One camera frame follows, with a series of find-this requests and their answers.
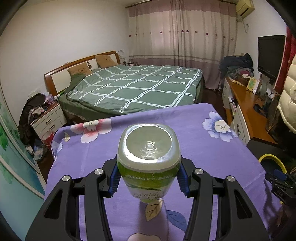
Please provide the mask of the white green drink bottle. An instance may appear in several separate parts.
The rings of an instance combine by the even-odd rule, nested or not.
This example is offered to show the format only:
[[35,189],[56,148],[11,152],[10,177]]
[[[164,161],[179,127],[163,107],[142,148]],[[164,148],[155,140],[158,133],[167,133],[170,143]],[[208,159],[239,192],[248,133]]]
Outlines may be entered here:
[[120,137],[116,160],[133,197],[144,203],[162,199],[181,165],[177,135],[167,125],[130,125]]

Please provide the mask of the yellow-rim trash bin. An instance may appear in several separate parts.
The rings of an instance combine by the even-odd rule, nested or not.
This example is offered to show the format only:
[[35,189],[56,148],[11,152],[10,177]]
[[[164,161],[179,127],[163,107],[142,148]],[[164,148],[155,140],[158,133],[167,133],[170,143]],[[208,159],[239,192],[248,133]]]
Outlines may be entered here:
[[283,164],[283,162],[278,157],[276,157],[276,156],[274,156],[272,154],[264,154],[259,158],[258,161],[259,161],[259,163],[261,163],[264,160],[273,161],[274,163],[276,163],[280,167],[282,173],[287,174],[287,169],[286,169],[285,165]]

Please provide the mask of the white puffer jacket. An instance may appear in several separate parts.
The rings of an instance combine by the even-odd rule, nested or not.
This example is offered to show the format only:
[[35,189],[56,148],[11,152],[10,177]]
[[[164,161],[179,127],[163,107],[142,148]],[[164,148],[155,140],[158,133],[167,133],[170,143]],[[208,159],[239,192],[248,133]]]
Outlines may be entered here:
[[289,67],[277,109],[286,126],[296,133],[296,56]]

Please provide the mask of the purple floral blanket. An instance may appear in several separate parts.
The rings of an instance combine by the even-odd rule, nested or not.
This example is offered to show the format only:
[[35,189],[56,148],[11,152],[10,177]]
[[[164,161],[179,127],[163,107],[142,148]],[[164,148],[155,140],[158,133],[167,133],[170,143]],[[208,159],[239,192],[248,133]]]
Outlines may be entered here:
[[[201,103],[164,108],[79,123],[60,128],[52,142],[53,166],[49,194],[65,175],[79,178],[116,156],[124,129],[137,123],[158,123],[172,128],[183,157],[210,175],[234,176],[256,207],[268,232],[275,228],[280,201],[271,193],[265,170],[243,145],[212,105]],[[134,198],[123,181],[114,197],[105,200],[114,240],[182,240],[192,200],[180,191],[177,181],[167,195],[153,204]]]

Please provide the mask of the wooden dresser desk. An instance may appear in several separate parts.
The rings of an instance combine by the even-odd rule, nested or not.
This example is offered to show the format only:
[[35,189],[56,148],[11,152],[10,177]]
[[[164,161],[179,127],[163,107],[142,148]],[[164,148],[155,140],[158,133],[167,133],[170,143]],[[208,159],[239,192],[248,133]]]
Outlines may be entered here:
[[222,93],[227,122],[234,128],[240,140],[247,144],[250,140],[277,145],[265,129],[267,118],[257,113],[253,106],[263,105],[263,101],[244,85],[224,79]]

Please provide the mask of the red plastic bucket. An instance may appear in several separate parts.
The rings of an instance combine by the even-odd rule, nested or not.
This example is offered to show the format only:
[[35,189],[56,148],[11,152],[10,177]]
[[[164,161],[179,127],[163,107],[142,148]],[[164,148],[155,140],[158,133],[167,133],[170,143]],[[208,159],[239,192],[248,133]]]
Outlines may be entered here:
[[41,140],[46,147],[50,148],[51,144],[52,144],[53,137],[54,137],[54,132],[52,130],[49,130],[43,134]]

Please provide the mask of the white bedside nightstand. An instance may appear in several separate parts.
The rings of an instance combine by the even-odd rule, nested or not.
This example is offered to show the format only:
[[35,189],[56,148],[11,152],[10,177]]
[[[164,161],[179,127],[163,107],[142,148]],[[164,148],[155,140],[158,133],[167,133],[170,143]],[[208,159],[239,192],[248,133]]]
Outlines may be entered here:
[[52,104],[38,119],[31,123],[34,131],[41,139],[47,132],[55,133],[59,128],[66,125],[67,120],[64,116],[60,104]]

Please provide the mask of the dark clothes pile on nightstand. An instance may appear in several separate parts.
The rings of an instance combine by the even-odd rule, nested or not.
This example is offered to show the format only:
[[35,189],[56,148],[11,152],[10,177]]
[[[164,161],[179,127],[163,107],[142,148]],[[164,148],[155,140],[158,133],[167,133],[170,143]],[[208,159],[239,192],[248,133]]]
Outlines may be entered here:
[[47,107],[46,96],[42,93],[35,94],[29,98],[23,107],[18,123],[18,133],[21,142],[26,146],[33,146],[38,135],[31,126],[31,123],[38,119],[42,114],[40,108]]

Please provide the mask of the red striped garment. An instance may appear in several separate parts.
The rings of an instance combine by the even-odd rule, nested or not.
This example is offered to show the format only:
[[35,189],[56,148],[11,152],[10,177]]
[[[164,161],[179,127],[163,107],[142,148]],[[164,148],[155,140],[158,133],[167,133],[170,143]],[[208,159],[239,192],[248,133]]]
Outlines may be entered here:
[[282,61],[280,65],[280,70],[278,73],[277,80],[275,82],[274,90],[281,94],[283,91],[283,87],[285,84],[285,79],[287,77],[287,73],[290,65],[292,64],[292,60],[295,56],[295,37],[293,36],[289,27],[287,27],[287,33],[285,36],[285,46],[282,56]]

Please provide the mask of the black television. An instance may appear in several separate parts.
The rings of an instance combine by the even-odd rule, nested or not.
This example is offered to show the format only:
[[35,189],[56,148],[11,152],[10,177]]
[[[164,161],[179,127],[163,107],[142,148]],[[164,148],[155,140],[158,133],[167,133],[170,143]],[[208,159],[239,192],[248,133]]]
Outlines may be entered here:
[[258,72],[276,81],[285,48],[285,35],[258,37]]

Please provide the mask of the green plaid bed quilt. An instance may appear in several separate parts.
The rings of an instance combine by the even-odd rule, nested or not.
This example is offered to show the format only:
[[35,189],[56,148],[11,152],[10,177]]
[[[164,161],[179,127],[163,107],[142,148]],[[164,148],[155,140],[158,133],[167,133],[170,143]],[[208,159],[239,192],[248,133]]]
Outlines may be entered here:
[[61,108],[87,121],[198,103],[203,71],[156,65],[117,65],[76,74],[59,97]]

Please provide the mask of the left brown pillow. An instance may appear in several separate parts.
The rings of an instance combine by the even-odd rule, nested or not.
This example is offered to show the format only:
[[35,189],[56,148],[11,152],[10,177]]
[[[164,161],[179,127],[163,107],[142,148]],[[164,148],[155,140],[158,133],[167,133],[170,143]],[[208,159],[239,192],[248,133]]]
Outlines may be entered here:
[[89,69],[86,62],[68,68],[68,72],[71,76],[76,74],[85,74],[88,76],[92,74],[92,71]]

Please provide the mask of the brown pillow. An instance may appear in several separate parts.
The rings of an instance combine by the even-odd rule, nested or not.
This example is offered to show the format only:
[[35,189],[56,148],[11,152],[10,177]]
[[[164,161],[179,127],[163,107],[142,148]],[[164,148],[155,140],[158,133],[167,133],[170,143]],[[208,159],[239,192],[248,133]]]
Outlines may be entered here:
[[92,71],[89,69],[86,62],[68,68],[68,72],[71,76],[76,74],[85,74],[88,76],[92,74]]
[[118,63],[113,61],[109,55],[96,55],[95,59],[96,59],[97,65],[100,68],[109,68],[109,67],[114,67],[118,65]]

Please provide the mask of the right brown pillow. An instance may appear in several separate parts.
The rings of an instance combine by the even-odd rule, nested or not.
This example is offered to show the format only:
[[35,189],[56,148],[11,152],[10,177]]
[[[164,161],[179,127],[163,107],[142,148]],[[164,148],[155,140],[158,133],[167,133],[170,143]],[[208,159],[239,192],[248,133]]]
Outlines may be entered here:
[[97,65],[100,68],[109,68],[109,67],[114,67],[118,65],[118,63],[113,61],[109,55],[96,55],[95,59],[96,59]]

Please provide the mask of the pink striped curtain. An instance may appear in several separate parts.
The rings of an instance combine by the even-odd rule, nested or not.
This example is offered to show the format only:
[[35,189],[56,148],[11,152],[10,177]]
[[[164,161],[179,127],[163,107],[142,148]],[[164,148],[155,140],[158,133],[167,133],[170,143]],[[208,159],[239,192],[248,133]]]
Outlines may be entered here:
[[129,58],[141,65],[199,68],[218,89],[220,61],[234,54],[236,6],[224,1],[148,1],[128,8]]

